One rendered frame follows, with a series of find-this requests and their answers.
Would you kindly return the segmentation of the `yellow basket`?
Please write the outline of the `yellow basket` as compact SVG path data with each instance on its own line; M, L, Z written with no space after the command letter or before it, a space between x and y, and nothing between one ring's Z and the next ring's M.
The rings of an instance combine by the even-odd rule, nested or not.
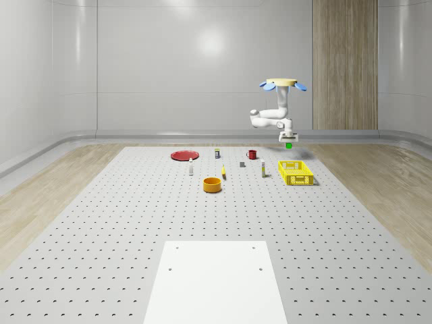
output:
M279 161L278 171L287 185L313 185L313 173L303 161Z

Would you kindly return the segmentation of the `white board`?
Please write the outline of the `white board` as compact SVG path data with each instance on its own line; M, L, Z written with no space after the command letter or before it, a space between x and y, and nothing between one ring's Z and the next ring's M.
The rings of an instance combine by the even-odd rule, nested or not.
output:
M167 241L144 324L287 324L264 241Z

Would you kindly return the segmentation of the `yellow bowl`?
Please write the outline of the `yellow bowl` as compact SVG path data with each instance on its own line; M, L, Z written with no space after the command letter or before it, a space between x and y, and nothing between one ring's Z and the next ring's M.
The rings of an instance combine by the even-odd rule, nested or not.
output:
M216 193L221 190L221 180L219 178L209 177L203 180L203 190L208 193Z

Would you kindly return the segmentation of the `drone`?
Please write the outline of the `drone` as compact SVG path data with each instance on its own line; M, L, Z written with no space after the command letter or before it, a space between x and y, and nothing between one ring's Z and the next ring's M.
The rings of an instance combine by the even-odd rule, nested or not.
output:
M306 91L307 88L305 85L299 83L297 79L290 78L269 78L264 82L259 84L260 87L263 87L266 91L271 91L277 87L291 87L294 86L298 90Z

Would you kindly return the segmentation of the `red plate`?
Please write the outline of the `red plate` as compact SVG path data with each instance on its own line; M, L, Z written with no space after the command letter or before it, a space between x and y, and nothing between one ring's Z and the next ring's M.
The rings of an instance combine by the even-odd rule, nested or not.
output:
M199 158L199 153L196 151L176 151L171 154L171 158L176 161L189 161Z

